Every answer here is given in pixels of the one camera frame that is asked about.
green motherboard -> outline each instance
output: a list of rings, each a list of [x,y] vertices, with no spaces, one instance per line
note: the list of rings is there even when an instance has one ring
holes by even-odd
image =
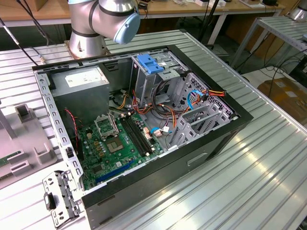
[[[130,118],[140,130],[140,133],[145,135],[142,129],[146,125],[140,116],[133,114]],[[129,130],[126,130],[127,128],[125,129],[123,126],[123,121],[120,118],[115,118],[114,121],[118,134],[108,136],[105,139],[101,138],[99,131],[111,130],[112,126],[108,122],[102,122],[99,125],[100,130],[97,129],[95,124],[78,130],[82,140],[83,160],[80,160],[80,163],[83,168],[82,179],[85,190],[95,187],[99,178],[105,181],[103,180],[105,175],[109,180],[122,173],[125,166],[124,169],[133,168],[163,153],[163,149],[153,137],[153,139],[147,141],[153,151],[150,155],[144,156],[133,144]]]
[[[2,166],[4,166],[4,165],[9,163],[8,162],[8,158],[13,157],[13,156],[15,156],[15,155],[17,155],[19,153],[21,153],[21,151],[14,152],[14,153],[6,156],[6,157],[0,158],[0,167],[2,167]]]

metal bracket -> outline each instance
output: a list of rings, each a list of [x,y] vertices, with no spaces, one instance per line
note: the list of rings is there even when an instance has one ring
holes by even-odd
[[[46,208],[51,210],[55,228],[79,217],[82,212],[81,201],[74,201],[71,190],[77,188],[71,171],[55,171],[43,179]]]

aluminum table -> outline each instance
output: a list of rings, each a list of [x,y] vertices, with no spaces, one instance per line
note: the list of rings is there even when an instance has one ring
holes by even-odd
[[[298,23],[287,16],[256,18],[236,51],[231,67],[234,67],[237,63],[244,48],[258,26],[264,28],[265,31],[261,34],[251,52],[253,52],[261,44],[268,32],[284,40],[289,45],[289,48],[294,47],[299,51],[307,51],[307,42],[302,39],[303,35],[307,34],[307,22]],[[282,57],[285,57],[288,52],[289,49],[286,49]]]
[[[305,128],[188,33],[142,34],[126,46],[106,43],[112,53],[177,45],[254,119],[221,154],[98,229],[296,229],[307,215]],[[38,51],[47,63],[71,59],[64,45]],[[9,114],[27,103],[59,154],[31,65],[20,50],[0,52],[0,108]],[[1,228],[54,229],[41,180],[63,169],[59,162],[0,190]],[[81,215],[64,229],[89,230],[89,225]]]

red wire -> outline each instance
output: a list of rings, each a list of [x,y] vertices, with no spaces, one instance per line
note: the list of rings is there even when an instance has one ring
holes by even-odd
[[[72,121],[73,121],[73,125],[74,125],[74,128],[75,128],[75,135],[76,135],[76,149],[78,150],[78,132],[77,132],[77,126],[76,126],[76,121],[75,121],[75,118],[74,116],[72,115],[72,113],[68,110],[68,109],[64,109],[72,118]]]

power cable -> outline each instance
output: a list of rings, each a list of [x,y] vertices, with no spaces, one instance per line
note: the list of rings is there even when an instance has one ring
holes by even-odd
[[[21,7],[27,12],[27,14],[32,18],[36,28],[38,29],[39,33],[46,39],[47,41],[47,46],[49,45],[49,42],[51,41],[52,43],[55,44],[55,42],[50,38],[50,36],[43,30],[41,24],[35,19],[35,17],[32,14],[32,11],[26,2],[26,0],[23,0],[25,3],[25,6],[21,3],[20,0],[16,0],[16,2],[21,5]]]
[[[296,54],[294,54],[294,55],[292,55],[292,56],[286,58],[286,59],[278,66],[278,68],[276,69],[276,71],[275,71],[275,73],[274,73],[274,75],[273,75],[272,81],[271,81],[271,85],[270,85],[270,90],[269,90],[268,98],[270,98],[270,95],[271,95],[271,92],[272,92],[272,87],[273,87],[273,82],[274,82],[274,79],[275,79],[275,76],[276,76],[276,73],[277,73],[278,69],[280,69],[280,67],[281,67],[286,61],[292,59],[292,58],[295,57],[296,55],[299,55],[300,53],[303,53],[303,52],[305,52],[305,51],[307,51],[307,49],[304,49],[304,50],[302,50],[302,51],[299,51],[298,53],[296,53]]]
[[[28,55],[28,53],[24,50],[24,48],[22,48],[19,45],[19,42],[17,41],[17,39],[14,37],[14,35],[11,33],[11,31],[9,30],[8,27],[6,27],[4,21],[1,19],[0,17],[0,23],[2,24],[3,28],[5,29],[5,31],[8,33],[8,35],[12,38],[12,40],[15,42],[15,44],[24,52],[24,54],[36,65],[38,66],[38,64],[30,57],[30,55]]]

